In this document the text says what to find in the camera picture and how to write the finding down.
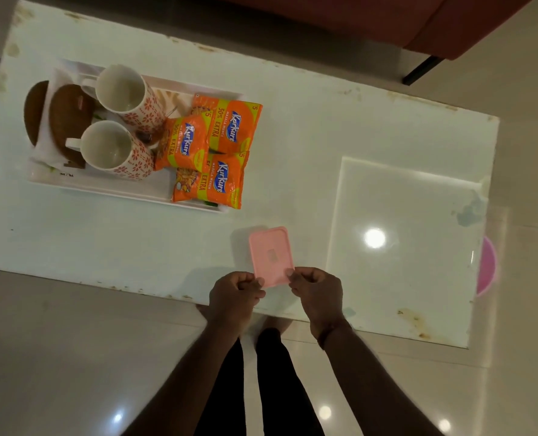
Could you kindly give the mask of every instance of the pink container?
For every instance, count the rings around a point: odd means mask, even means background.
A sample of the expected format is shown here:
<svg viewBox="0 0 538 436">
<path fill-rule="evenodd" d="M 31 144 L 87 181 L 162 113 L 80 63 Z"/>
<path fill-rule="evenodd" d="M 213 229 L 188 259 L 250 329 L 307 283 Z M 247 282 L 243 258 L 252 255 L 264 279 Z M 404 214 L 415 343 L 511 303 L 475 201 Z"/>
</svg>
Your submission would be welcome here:
<svg viewBox="0 0 538 436">
<path fill-rule="evenodd" d="M 483 237 L 483 251 L 481 253 L 481 265 L 479 278 L 477 279 L 477 296 L 483 295 L 491 287 L 497 271 L 497 254 L 491 240 Z"/>
<path fill-rule="evenodd" d="M 285 271 L 293 268 L 293 257 L 287 228 L 280 226 L 252 233 L 249 246 L 255 277 L 265 279 L 264 288 L 289 283 Z"/>
</svg>

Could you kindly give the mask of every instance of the leg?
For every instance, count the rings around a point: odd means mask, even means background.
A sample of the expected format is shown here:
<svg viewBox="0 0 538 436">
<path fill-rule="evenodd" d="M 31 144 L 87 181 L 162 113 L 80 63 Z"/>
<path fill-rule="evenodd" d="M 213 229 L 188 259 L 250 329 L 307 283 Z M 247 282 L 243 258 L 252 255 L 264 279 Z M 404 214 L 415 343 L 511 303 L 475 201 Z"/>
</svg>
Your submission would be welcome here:
<svg viewBox="0 0 538 436">
<path fill-rule="evenodd" d="M 290 320 L 268 318 L 257 341 L 257 376 L 263 406 L 265 436 L 323 436 L 313 405 L 281 343 Z"/>
<path fill-rule="evenodd" d="M 434 67 L 440 64 L 444 58 L 439 58 L 437 56 L 430 56 L 425 59 L 420 65 L 418 65 L 414 70 L 412 70 L 408 75 L 402 78 L 402 84 L 412 85 L 414 81 L 422 78 L 423 75 L 430 72 Z"/>
<path fill-rule="evenodd" d="M 243 348 L 240 340 L 237 340 L 222 362 L 194 436 L 245 436 L 247 427 L 243 392 Z"/>
</svg>

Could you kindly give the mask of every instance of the pink plastic lid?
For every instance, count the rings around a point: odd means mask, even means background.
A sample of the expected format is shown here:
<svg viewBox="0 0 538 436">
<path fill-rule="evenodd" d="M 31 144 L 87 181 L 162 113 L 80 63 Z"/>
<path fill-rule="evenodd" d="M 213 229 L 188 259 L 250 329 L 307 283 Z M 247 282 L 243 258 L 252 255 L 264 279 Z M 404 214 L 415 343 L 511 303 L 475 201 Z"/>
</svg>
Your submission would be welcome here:
<svg viewBox="0 0 538 436">
<path fill-rule="evenodd" d="M 255 277 L 265 279 L 264 288 L 288 284 L 285 270 L 293 268 L 287 228 L 280 226 L 249 235 Z"/>
</svg>

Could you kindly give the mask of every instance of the person's right hand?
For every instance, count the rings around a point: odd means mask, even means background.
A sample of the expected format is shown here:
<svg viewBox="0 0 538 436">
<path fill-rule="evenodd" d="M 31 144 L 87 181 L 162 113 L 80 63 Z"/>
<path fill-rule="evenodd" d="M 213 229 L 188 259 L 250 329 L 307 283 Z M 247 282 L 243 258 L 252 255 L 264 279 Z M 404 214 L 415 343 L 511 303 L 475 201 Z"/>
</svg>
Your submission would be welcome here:
<svg viewBox="0 0 538 436">
<path fill-rule="evenodd" d="M 292 292 L 302 299 L 309 317 L 311 334 L 317 339 L 324 329 L 345 325 L 342 313 L 342 282 L 315 267 L 296 267 L 287 271 Z"/>
</svg>

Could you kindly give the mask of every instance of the wooden coaster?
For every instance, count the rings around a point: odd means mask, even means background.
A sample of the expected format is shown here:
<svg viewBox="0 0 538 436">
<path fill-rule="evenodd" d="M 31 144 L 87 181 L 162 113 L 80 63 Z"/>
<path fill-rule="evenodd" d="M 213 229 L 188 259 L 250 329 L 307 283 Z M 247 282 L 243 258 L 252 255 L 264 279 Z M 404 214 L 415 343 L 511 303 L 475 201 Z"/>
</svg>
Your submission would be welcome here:
<svg viewBox="0 0 538 436">
<path fill-rule="evenodd" d="M 49 106 L 49 127 L 53 142 L 57 149 L 69 161 L 66 165 L 75 168 L 85 168 L 81 153 L 67 148 L 67 138 L 80 138 L 85 129 L 91 125 L 95 101 L 84 93 L 80 86 L 67 84 L 60 87 Z"/>
<path fill-rule="evenodd" d="M 45 96 L 49 81 L 41 81 L 31 87 L 26 95 L 23 118 L 25 121 L 26 134 L 31 144 L 37 145 L 39 138 L 39 127 L 41 126 L 41 117 L 43 116 L 43 107 L 45 106 Z"/>
</svg>

